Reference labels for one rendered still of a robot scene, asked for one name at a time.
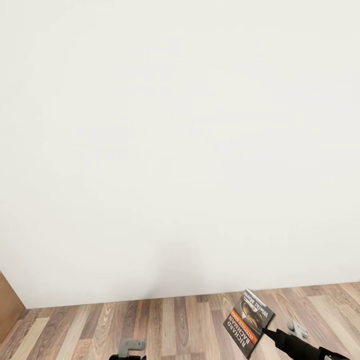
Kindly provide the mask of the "hardback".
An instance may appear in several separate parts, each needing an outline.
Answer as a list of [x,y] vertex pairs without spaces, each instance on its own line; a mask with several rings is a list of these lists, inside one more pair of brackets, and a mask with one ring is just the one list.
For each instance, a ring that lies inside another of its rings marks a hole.
[[276,314],[250,289],[246,288],[223,325],[247,360],[251,359],[261,338]]

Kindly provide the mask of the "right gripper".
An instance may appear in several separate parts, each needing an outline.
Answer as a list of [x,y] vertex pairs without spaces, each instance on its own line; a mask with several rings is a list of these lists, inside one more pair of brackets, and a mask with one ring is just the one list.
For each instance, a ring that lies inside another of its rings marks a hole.
[[262,331],[275,341],[275,346],[288,354],[293,360],[306,360],[305,350],[309,345],[307,342],[289,335],[281,329],[277,328],[276,331],[262,328]]

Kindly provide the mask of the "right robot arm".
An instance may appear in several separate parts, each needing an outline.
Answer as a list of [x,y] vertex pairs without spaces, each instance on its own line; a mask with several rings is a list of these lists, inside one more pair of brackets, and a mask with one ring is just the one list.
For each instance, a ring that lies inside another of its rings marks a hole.
[[337,352],[324,347],[316,348],[303,339],[308,339],[306,328],[296,321],[286,323],[289,331],[286,333],[277,328],[276,331],[262,328],[262,331],[275,341],[275,346],[288,354],[293,360],[351,360]]

